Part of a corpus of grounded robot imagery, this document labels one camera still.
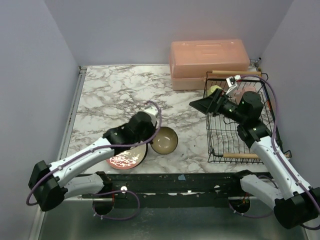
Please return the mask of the yellow-green ceramic mug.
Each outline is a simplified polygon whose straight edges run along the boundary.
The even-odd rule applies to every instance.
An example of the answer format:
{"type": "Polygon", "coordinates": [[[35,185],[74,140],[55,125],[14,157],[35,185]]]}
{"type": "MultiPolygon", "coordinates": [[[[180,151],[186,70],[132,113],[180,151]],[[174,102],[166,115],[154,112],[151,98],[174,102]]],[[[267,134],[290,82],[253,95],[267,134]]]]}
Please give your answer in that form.
{"type": "Polygon", "coordinates": [[[207,90],[207,96],[210,96],[213,94],[216,90],[221,90],[223,93],[223,89],[219,85],[212,85],[208,90],[207,90]]]}

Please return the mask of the pink ceramic mug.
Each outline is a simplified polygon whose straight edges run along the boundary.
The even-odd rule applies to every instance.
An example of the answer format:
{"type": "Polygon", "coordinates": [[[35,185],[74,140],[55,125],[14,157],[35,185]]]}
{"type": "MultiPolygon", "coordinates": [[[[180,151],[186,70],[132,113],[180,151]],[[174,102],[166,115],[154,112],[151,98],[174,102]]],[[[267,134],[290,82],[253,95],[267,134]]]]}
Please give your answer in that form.
{"type": "Polygon", "coordinates": [[[234,92],[234,99],[235,101],[238,103],[241,99],[242,99],[242,96],[244,95],[245,92],[256,92],[256,88],[252,85],[249,85],[249,86],[246,86],[246,87],[243,87],[242,89],[240,90],[236,90],[234,92]]]}

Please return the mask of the dark bowl cream inside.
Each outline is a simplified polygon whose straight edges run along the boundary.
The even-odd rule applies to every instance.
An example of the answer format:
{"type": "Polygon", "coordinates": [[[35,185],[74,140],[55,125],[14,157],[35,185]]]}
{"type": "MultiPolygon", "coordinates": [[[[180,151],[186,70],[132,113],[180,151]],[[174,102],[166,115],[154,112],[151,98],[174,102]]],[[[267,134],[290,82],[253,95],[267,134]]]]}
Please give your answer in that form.
{"type": "Polygon", "coordinates": [[[168,155],[175,151],[179,138],[170,127],[162,126],[150,144],[151,148],[160,155],[168,155]]]}

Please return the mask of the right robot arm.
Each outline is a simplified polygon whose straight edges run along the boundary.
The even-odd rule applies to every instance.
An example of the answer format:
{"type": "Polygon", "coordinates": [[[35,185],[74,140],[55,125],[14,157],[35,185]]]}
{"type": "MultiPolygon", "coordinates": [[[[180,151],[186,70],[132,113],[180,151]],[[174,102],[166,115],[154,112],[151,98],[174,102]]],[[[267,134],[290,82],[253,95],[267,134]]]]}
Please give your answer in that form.
{"type": "Polygon", "coordinates": [[[223,115],[238,124],[238,136],[262,160],[277,183],[272,187],[248,174],[240,179],[241,189],[270,207],[284,228],[304,226],[320,215],[320,189],[298,174],[277,145],[275,134],[260,120],[264,105],[257,92],[246,91],[235,104],[222,89],[216,89],[189,105],[203,114],[223,115]]]}

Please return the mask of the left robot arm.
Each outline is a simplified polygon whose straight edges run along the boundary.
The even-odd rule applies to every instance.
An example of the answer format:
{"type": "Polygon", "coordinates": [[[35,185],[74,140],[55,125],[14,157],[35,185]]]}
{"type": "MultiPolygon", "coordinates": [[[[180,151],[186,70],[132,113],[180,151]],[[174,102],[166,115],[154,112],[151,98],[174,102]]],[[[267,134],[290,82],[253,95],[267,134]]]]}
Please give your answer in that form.
{"type": "Polygon", "coordinates": [[[80,174],[101,161],[151,142],[161,123],[161,112],[148,108],[133,115],[129,122],[110,128],[90,146],[69,157],[50,164],[37,162],[29,178],[26,204],[32,206],[30,199],[34,197],[35,205],[47,212],[69,197],[99,193],[105,188],[106,177],[101,173],[80,174]]]}

